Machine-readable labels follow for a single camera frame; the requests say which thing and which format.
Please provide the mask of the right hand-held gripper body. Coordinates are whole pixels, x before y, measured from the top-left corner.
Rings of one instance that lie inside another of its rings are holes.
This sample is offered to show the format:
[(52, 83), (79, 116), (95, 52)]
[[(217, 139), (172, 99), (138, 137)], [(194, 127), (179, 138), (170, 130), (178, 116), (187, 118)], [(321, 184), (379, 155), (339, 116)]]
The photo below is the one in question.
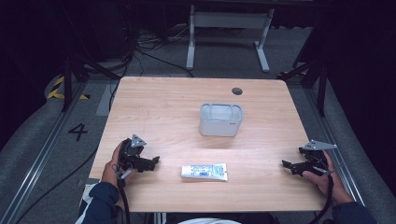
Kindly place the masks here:
[(306, 162), (312, 167), (312, 172), (328, 172), (328, 162), (324, 151), (333, 149), (337, 149), (336, 144), (310, 140), (303, 147), (299, 148), (299, 152), (304, 155)]

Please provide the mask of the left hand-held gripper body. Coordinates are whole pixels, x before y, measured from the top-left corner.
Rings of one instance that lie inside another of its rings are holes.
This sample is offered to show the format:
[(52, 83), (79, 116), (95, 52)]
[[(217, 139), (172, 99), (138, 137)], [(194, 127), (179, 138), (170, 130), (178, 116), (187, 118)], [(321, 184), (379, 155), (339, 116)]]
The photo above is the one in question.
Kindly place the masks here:
[(143, 151), (147, 143), (139, 136), (134, 134), (131, 138), (127, 138), (121, 142), (119, 166), (124, 170), (136, 169), (143, 170), (143, 159), (140, 153)]

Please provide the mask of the person's left hand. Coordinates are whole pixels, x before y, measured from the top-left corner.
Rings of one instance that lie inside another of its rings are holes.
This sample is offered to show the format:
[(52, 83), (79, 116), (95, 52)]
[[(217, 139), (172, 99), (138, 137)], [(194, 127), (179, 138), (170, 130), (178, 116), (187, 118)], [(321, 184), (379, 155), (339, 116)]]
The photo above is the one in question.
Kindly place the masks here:
[(120, 155), (121, 144), (118, 144), (115, 150), (113, 151), (112, 158), (105, 165), (101, 181), (109, 183), (114, 187), (118, 186), (118, 180), (116, 176), (116, 172), (114, 171), (114, 166), (118, 164), (119, 155)]

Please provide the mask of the person's right hand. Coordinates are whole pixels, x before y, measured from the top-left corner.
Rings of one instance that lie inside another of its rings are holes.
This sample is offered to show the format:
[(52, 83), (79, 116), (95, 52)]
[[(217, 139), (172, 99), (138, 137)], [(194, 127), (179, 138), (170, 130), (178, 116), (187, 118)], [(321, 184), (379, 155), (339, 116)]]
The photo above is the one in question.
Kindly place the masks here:
[[(324, 152), (324, 156), (327, 160), (328, 167), (332, 171), (330, 175), (318, 176), (309, 171), (303, 172), (303, 177), (309, 180), (314, 186), (316, 186), (324, 195), (332, 195), (332, 204), (339, 205), (342, 203), (352, 203), (354, 199), (349, 195), (345, 189), (339, 174), (335, 172), (335, 168), (332, 163), (332, 159), (327, 152)], [(333, 187), (332, 191), (329, 191), (329, 177), (332, 177)]]

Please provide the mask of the white and blue toothpaste tube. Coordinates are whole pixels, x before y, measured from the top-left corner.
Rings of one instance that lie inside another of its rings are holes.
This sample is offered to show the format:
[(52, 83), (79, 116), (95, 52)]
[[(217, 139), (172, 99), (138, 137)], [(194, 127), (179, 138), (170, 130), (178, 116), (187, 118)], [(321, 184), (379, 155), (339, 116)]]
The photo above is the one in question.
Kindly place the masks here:
[(181, 176), (220, 181), (228, 180), (227, 166), (225, 163), (184, 165), (181, 167)]

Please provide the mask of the black metal stand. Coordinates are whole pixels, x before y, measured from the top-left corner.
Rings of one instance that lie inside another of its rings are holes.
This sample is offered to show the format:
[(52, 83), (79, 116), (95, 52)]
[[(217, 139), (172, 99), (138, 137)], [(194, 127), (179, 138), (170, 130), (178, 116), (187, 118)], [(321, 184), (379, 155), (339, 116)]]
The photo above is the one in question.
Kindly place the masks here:
[(316, 81), (318, 81), (317, 108), (319, 114), (322, 117), (325, 117), (324, 102), (328, 77), (328, 69), (325, 61), (321, 60), (304, 63), (289, 72), (280, 72), (276, 78), (286, 81), (292, 77), (301, 75), (302, 73), (305, 73), (303, 79), (301, 80), (301, 85), (304, 89), (311, 89)]
[(91, 67), (93, 70), (104, 74), (110, 79), (120, 79), (119, 76), (104, 68), (97, 62), (94, 62), (82, 55), (76, 53), (69, 54), (64, 61), (64, 107), (63, 112), (65, 112), (68, 107), (73, 102), (72, 96), (72, 76), (75, 76), (78, 82), (86, 82), (89, 79), (86, 65)]

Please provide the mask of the white plastic container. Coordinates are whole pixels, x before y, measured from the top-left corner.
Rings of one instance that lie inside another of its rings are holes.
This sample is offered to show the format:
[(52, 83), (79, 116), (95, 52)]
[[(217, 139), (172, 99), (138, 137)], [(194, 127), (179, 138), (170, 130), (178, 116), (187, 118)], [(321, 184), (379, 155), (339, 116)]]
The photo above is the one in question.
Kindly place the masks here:
[(240, 105), (205, 103), (200, 107), (201, 135), (206, 136), (236, 136), (244, 112)]

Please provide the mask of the aluminium floor rail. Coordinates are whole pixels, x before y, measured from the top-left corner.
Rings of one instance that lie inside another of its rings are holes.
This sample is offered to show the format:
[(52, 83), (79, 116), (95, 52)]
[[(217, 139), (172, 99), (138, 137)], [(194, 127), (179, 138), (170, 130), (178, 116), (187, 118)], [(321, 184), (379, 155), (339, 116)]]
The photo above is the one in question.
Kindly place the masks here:
[(50, 98), (0, 152), (0, 224), (72, 224), (95, 151), (100, 93), (78, 84), (73, 103)]
[(352, 198), (356, 202), (364, 205), (364, 200), (361, 197), (361, 193), (358, 189), (356, 181), (354, 180), (352, 174), (350, 173), (347, 164), (342, 156), (342, 153), (340, 152), (340, 149), (335, 142), (330, 126), (327, 120), (324, 117), (322, 117), (321, 114), (319, 113), (317, 98), (314, 92), (311, 89), (304, 89), (304, 95), (307, 98), (310, 107), (314, 111), (320, 129), (324, 133), (325, 142), (332, 145), (332, 148), (327, 149), (327, 152), (332, 157), (333, 165), (337, 169), (338, 174), (340, 175), (340, 178), (342, 180), (342, 183), (346, 188), (346, 191), (352, 196)]

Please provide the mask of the white metal desk frame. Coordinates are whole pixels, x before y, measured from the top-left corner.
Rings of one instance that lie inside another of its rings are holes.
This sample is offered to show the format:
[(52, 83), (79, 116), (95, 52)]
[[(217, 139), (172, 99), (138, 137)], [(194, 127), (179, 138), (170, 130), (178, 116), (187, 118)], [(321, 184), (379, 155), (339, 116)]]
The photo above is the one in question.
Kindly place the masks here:
[(263, 49), (270, 25), (274, 16), (274, 10), (269, 9), (263, 14), (255, 13), (232, 13), (232, 12), (204, 12), (197, 11), (191, 6), (189, 18), (190, 40), (187, 52), (186, 68), (194, 67), (195, 53), (195, 29), (199, 28), (236, 28), (236, 29), (260, 29), (262, 35), (254, 42), (259, 62), (264, 73), (270, 71), (265, 52)]

